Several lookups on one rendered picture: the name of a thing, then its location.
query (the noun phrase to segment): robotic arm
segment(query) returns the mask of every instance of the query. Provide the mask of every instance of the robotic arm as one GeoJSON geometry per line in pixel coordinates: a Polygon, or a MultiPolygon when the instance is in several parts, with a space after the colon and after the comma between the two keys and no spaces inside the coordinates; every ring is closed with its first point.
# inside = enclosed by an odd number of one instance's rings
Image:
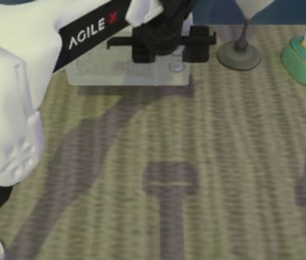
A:
{"type": "MultiPolygon", "coordinates": [[[[0,186],[22,181],[41,157],[44,137],[38,109],[53,73],[128,25],[140,37],[133,35],[130,41],[113,38],[108,45],[132,45],[136,62],[154,62],[151,57],[167,55],[181,44],[207,44],[208,48],[215,44],[215,35],[207,38],[203,33],[194,39],[180,36],[194,2],[180,0],[177,9],[166,0],[36,0],[20,5],[0,4],[0,186]],[[170,20],[177,21],[174,38],[167,37],[169,31],[164,27],[170,20]],[[153,36],[158,32],[164,33],[160,35],[160,44],[153,36]],[[142,59],[141,55],[137,59],[142,50],[150,58],[142,59]]],[[[187,54],[185,57],[193,62],[187,54]]]]}

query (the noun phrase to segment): tissue box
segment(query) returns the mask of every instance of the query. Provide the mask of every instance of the tissue box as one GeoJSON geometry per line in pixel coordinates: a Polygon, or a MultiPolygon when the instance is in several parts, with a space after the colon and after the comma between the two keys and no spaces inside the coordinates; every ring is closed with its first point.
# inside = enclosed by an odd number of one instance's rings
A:
{"type": "Polygon", "coordinates": [[[306,85],[306,50],[301,45],[303,38],[295,37],[289,42],[283,50],[282,63],[299,83],[306,85]]]}

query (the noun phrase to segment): black cable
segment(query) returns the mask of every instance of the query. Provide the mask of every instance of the black cable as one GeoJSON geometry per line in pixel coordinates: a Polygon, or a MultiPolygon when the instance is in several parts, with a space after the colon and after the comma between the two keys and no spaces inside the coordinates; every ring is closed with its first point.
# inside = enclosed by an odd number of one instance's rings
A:
{"type": "Polygon", "coordinates": [[[183,22],[189,17],[196,1],[180,0],[179,6],[169,5],[167,11],[142,25],[142,40],[149,51],[160,56],[175,51],[181,40],[183,22]]]}

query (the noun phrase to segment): gray round base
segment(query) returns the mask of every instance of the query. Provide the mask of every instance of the gray round base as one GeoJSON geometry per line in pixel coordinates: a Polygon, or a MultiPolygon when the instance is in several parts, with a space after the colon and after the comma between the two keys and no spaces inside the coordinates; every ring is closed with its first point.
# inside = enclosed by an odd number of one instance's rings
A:
{"type": "Polygon", "coordinates": [[[234,70],[250,70],[259,65],[261,61],[260,52],[252,45],[248,45],[246,52],[235,51],[235,42],[226,42],[218,49],[219,62],[234,70]]]}

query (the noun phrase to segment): blue wall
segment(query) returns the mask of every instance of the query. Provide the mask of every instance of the blue wall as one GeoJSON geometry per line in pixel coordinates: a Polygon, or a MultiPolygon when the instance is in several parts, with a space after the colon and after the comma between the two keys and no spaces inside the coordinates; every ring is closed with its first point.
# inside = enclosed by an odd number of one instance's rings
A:
{"type": "MultiPolygon", "coordinates": [[[[0,0],[0,3],[19,4],[31,1],[0,0]]],[[[199,24],[241,24],[243,20],[235,0],[198,0],[193,13],[194,22],[199,24]]],[[[306,0],[275,0],[254,17],[253,23],[306,24],[306,0]]]]}

